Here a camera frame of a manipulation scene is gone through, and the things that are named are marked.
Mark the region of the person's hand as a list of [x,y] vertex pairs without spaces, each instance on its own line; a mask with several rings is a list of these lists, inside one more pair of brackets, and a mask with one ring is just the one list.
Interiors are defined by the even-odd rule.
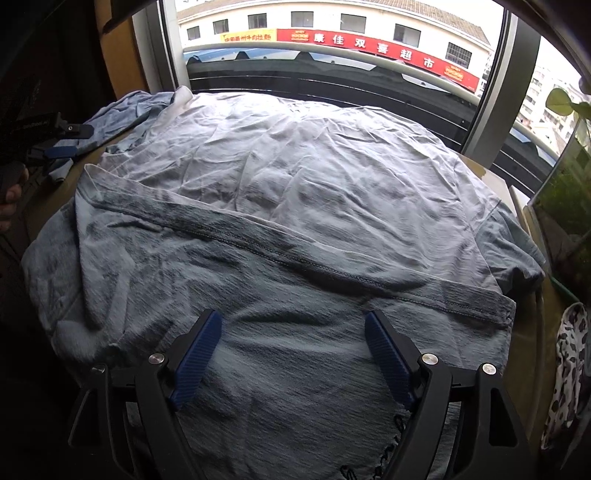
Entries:
[[6,190],[5,199],[1,201],[0,230],[6,232],[10,229],[12,218],[16,213],[18,202],[23,195],[23,186],[29,179],[29,172],[23,168],[18,181]]

